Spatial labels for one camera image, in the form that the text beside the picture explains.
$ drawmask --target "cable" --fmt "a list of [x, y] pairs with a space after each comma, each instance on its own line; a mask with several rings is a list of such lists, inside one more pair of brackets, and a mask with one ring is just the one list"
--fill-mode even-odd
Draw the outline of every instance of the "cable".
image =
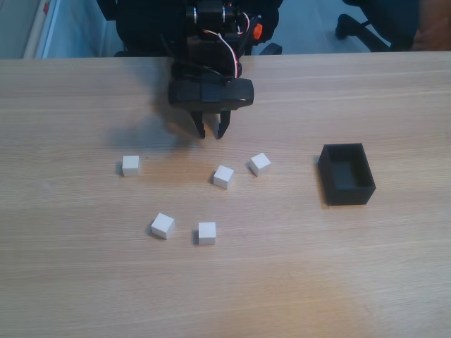
[[[247, 14], [245, 12], [243, 12], [242, 14], [246, 17], [246, 20], [247, 20], [247, 28], [246, 28], [246, 32], [247, 32], [249, 30], [251, 22], [249, 20], [249, 16], [247, 16]], [[242, 35], [242, 34], [244, 34], [246, 32], [240, 32], [240, 25], [238, 25], [238, 35]]]
[[211, 30], [204, 30], [204, 32], [216, 35], [230, 49], [230, 52], [232, 53], [232, 57], [233, 57], [233, 67], [234, 67], [234, 73], [233, 73], [234, 75], [233, 76], [235, 79], [238, 79], [238, 59], [237, 59], [237, 56], [235, 55], [235, 52], [233, 51], [232, 47], [230, 47], [230, 45], [223, 39], [221, 34], [212, 32]]
[[173, 52], [171, 51], [171, 49], [169, 48], [168, 43], [166, 42], [166, 39], [164, 38], [164, 36], [163, 36], [162, 34], [160, 34], [160, 39], [161, 39], [161, 42], [163, 43], [164, 49], [166, 50], [166, 52], [168, 53], [168, 55], [169, 55], [171, 58], [174, 59], [174, 61], [175, 61], [176, 63], [180, 63], [181, 65], [186, 65], [186, 66], [188, 66], [188, 67], [191, 67], [191, 68], [195, 68], [195, 69], [201, 70], [201, 71], [204, 72], [204, 73], [211, 73], [211, 74], [217, 75], [217, 76], [221, 79], [221, 82], [222, 82], [222, 83], [226, 83], [226, 82], [230, 79], [229, 77], [223, 76], [223, 75], [220, 74], [219, 72], [216, 72], [214, 69], [211, 69], [211, 68], [208, 68], [208, 67], [204, 67], [204, 66], [202, 66], [202, 65], [196, 65], [195, 63], [192, 63], [192, 62], [183, 60], [183, 59], [181, 59], [181, 58], [176, 58], [175, 55], [174, 55], [174, 53], [173, 53]]

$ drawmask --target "black object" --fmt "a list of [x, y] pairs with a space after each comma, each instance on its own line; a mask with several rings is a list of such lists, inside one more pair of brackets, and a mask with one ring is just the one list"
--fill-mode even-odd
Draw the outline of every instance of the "black object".
[[366, 204], [376, 190], [361, 143], [325, 145], [318, 167], [329, 206]]
[[[201, 138], [205, 138], [203, 113], [220, 113], [220, 139], [230, 124], [230, 112], [254, 102], [252, 82], [239, 79], [238, 60], [253, 39], [259, 18], [247, 22], [238, 6], [224, 0], [189, 1], [185, 10], [187, 54], [175, 56], [169, 103], [190, 112]], [[245, 31], [242, 34], [239, 25]]]
[[204, 74], [202, 81], [172, 81], [169, 84], [169, 102], [191, 113], [202, 139], [205, 138], [203, 113], [220, 112], [220, 139], [230, 124], [230, 112], [254, 102], [254, 86], [251, 80], [246, 79], [234, 79], [222, 84], [215, 75]]
[[[116, 20], [125, 51], [116, 56], [171, 56], [173, 81], [170, 104], [191, 113], [201, 137], [205, 137], [202, 114], [220, 113], [218, 138], [230, 122], [230, 112], [254, 100], [250, 80], [241, 80], [242, 66], [236, 60], [250, 54], [252, 46], [272, 38], [283, 0], [97, 0], [105, 18]], [[246, 13], [250, 19], [247, 29]], [[264, 26], [255, 40], [257, 24]], [[279, 54], [273, 46], [266, 52]]]
[[[359, 23], [346, 14], [340, 15], [335, 31], [338, 39], [347, 36], [358, 37], [370, 51], [411, 49], [419, 26], [419, 0], [343, 0], [343, 2], [360, 7], [368, 21]], [[387, 46], [366, 28], [367, 25], [372, 25], [391, 45]]]

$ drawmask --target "black box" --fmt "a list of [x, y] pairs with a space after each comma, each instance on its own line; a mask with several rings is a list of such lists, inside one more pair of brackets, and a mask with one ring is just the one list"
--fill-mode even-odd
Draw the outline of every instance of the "black box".
[[376, 190], [361, 143], [325, 145], [318, 167], [329, 206], [366, 204]]

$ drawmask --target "white wire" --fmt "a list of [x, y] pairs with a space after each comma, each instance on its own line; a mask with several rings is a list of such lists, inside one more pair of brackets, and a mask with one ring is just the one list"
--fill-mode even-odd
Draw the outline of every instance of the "white wire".
[[215, 34], [230, 49], [230, 52], [232, 53], [232, 57], [233, 57], [233, 66], [235, 69], [233, 76], [235, 77], [235, 79], [238, 79], [238, 60], [237, 60], [237, 56], [235, 55], [235, 52], [233, 51], [232, 47], [230, 47], [230, 45], [223, 39], [221, 34], [212, 32], [211, 30], [204, 30], [204, 32], [210, 33], [210, 34]]
[[[249, 16], [247, 16], [247, 14], [245, 12], [243, 12], [242, 14], [246, 17], [246, 20], [247, 20], [247, 28], [246, 28], [246, 32], [247, 32], [249, 30], [249, 27], [251, 26], [251, 21], [249, 19]], [[238, 35], [242, 35], [246, 32], [240, 32], [240, 25], [238, 25]]]

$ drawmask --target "table surface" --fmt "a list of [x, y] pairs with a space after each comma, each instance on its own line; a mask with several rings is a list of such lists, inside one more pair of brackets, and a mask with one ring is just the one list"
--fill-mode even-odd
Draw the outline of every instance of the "table surface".
[[[167, 66], [0, 62], [1, 337], [451, 336], [450, 53], [243, 58], [255, 103], [221, 140], [168, 107]], [[377, 190], [328, 208], [316, 157], [354, 142]]]

